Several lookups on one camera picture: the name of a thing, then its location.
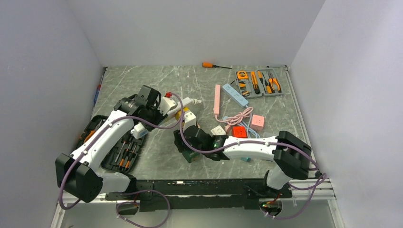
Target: pink power strip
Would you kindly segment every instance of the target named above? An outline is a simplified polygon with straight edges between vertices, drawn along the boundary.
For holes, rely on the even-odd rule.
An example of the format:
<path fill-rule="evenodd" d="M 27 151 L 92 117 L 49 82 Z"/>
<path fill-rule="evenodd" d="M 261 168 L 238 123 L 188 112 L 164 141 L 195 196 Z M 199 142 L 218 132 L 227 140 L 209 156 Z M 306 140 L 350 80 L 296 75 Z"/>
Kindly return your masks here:
<path fill-rule="evenodd" d="M 213 114 L 214 116 L 220 114 L 220 85 L 215 85 Z"/>

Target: orange screwdriver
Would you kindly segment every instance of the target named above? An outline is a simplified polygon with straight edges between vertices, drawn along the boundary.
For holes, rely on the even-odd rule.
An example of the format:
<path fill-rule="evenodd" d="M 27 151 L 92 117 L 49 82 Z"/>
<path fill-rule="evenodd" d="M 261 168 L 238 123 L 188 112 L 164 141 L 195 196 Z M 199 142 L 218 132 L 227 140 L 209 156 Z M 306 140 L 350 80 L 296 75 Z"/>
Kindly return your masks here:
<path fill-rule="evenodd" d="M 202 63 L 201 64 L 203 67 L 205 67 L 205 68 L 216 68 L 216 67 L 221 67 L 221 68 L 225 68 L 225 69 L 232 69 L 232 68 L 230 68 L 230 67 L 225 67 L 225 66 L 217 66 L 217 65 L 214 65 L 213 63 Z"/>
<path fill-rule="evenodd" d="M 135 160 L 136 157 L 137 157 L 137 153 L 135 152 L 135 151 L 136 151 L 136 148 L 137 148 L 137 144 L 134 146 L 133 151 L 130 153 L 129 158 L 127 159 L 127 162 L 126 162 L 126 165 L 125 165 L 125 168 L 126 168 L 127 170 L 129 169 L 130 162 L 134 162 L 134 160 Z"/>
<path fill-rule="evenodd" d="M 130 149 L 130 146 L 131 146 L 131 145 L 132 145 L 132 143 L 130 142 L 130 143 L 129 143 L 129 146 L 127 147 L 127 149 L 126 149 L 125 151 L 123 151 L 122 159 L 120 160 L 120 163 L 119 163 L 119 168 L 120 168 L 120 167 L 124 168 L 124 167 L 123 167 L 123 162 L 125 161 L 126 156 L 127 156 L 128 153 L 129 153 L 129 149 Z"/>

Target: white power adapter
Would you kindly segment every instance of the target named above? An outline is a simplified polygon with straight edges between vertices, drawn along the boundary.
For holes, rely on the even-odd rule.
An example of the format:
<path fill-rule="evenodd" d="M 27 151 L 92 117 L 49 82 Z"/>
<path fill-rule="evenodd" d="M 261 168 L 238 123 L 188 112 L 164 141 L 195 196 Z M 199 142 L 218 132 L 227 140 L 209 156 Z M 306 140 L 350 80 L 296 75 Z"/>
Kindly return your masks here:
<path fill-rule="evenodd" d="M 130 131 L 130 134 L 132 134 L 132 136 L 135 139 L 139 139 L 142 138 L 143 136 L 145 136 L 146 134 L 148 134 L 148 130 L 143 126 L 142 123 L 138 123 L 136 126 L 134 126 L 134 128 Z"/>
<path fill-rule="evenodd" d="M 218 125 L 215 128 L 211 129 L 210 132 L 211 132 L 212 135 L 226 135 L 227 134 L 220 125 Z"/>

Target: teal object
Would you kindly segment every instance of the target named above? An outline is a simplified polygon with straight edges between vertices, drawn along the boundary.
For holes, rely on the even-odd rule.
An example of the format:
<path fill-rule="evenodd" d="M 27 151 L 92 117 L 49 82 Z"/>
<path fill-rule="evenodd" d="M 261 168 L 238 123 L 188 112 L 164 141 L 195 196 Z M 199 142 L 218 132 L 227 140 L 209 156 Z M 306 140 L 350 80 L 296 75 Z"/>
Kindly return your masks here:
<path fill-rule="evenodd" d="M 250 162 L 250 158 L 240 158 L 244 162 Z"/>

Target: black tool case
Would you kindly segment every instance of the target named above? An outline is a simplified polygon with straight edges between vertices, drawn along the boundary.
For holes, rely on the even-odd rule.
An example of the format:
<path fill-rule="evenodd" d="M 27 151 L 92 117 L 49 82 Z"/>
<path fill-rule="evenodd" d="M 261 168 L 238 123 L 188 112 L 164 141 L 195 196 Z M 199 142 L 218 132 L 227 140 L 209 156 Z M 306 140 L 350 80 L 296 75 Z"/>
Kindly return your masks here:
<path fill-rule="evenodd" d="M 105 115 L 96 115 L 94 116 L 83 133 L 81 134 L 80 138 L 78 139 L 78 142 L 76 144 L 75 149 L 79 148 L 84 144 L 85 139 L 91 134 L 92 131 L 94 131 L 98 126 L 102 126 L 102 124 L 108 119 L 107 116 Z M 117 142 L 116 144 L 112 147 L 112 149 L 109 151 L 109 153 L 105 156 L 105 158 L 101 162 L 101 167 L 113 171 L 113 172 L 130 172 L 133 170 L 135 164 L 137 163 L 138 160 L 138 154 L 140 152 L 140 149 L 144 143 L 145 140 L 144 136 L 141 139 L 135 139 L 130 132 L 127 132 L 124 134 Z M 128 168 L 123 169 L 122 167 L 119 167 L 119 163 L 122 160 L 122 155 L 126 149 L 128 150 L 128 154 L 134 153 L 132 155 L 132 159 L 129 163 Z M 125 157 L 123 165 L 125 166 L 127 164 L 128 157 Z"/>

